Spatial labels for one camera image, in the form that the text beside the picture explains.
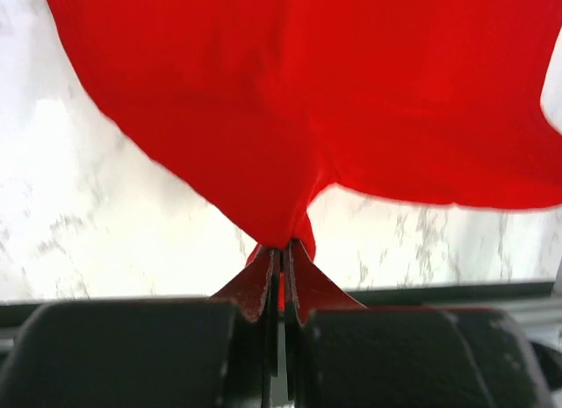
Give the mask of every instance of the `red fabric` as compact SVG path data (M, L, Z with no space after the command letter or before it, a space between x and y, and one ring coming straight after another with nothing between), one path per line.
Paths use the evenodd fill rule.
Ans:
M539 97L562 0L47 0L100 110L258 242L331 183L562 203Z

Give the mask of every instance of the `red cloth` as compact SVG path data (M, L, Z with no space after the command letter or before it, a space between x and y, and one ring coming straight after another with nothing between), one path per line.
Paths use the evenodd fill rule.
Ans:
M539 98L562 0L47 0L99 109L258 242L331 183L562 203Z

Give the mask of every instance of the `cloth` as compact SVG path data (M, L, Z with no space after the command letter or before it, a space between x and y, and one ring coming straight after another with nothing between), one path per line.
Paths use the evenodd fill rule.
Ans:
M562 0L47 0L85 90L265 246L328 185L562 203L540 95Z

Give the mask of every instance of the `white marble surface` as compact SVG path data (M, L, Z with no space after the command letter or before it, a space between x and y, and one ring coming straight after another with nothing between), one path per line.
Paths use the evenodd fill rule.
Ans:
M558 129L561 42L542 101ZM562 258L562 207L473 211L332 189L310 215L317 264L347 288L552 278ZM209 294L253 244L99 113L45 0L0 0L0 300Z

